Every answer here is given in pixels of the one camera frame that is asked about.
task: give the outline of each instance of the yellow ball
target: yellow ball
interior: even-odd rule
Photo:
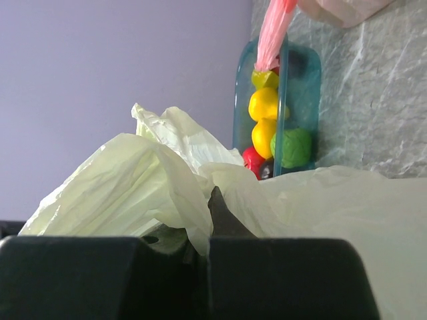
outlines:
[[[264,159],[269,159],[273,156],[270,141],[276,133],[276,123],[277,121],[274,119],[261,118],[252,130],[254,148]]]
[[[278,92],[273,88],[255,91],[249,101],[249,115],[254,121],[261,118],[276,120],[278,117]]]

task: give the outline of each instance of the teal plastic container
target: teal plastic container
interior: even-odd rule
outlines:
[[[240,57],[236,75],[236,96],[234,101],[233,147],[243,153],[252,146],[252,129],[255,121],[248,112],[250,97],[255,92],[251,76],[258,50],[258,39],[249,42]],[[278,87],[278,122],[274,153],[274,177],[289,172],[314,169],[318,146],[318,119],[320,82],[322,68],[318,54],[307,47],[296,45],[286,37],[280,49],[280,74]],[[290,117],[285,120],[286,106]],[[312,138],[310,162],[302,167],[282,167],[284,133],[302,128]]]

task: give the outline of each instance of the red toy fruit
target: red toy fruit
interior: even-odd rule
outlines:
[[[280,75],[280,55],[277,56],[278,61],[279,61],[279,67],[273,68],[272,71],[276,74],[276,75]]]
[[[260,167],[264,163],[265,159],[256,152],[254,147],[249,147],[243,152],[243,160],[245,161],[245,167],[255,173],[256,178],[261,180]]]

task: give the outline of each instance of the lemon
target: lemon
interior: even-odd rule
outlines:
[[[252,129],[252,143],[258,154],[264,159],[272,157],[270,142],[276,133],[276,120],[261,118]]]
[[[261,118],[276,120],[278,117],[278,92],[272,88],[255,91],[249,101],[249,115],[257,122]]]
[[[277,89],[279,87],[279,76],[273,71],[252,71],[252,84],[257,90],[265,87]]]

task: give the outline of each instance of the pink plastic bag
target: pink plastic bag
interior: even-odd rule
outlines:
[[[298,7],[310,18],[343,28],[353,27],[394,0],[271,0],[262,23],[255,70],[279,66],[278,54]]]
[[[278,54],[294,16],[298,0],[271,0],[262,23],[255,70],[269,71],[279,66]]]
[[[350,28],[394,0],[299,0],[298,7],[310,18],[336,27]]]

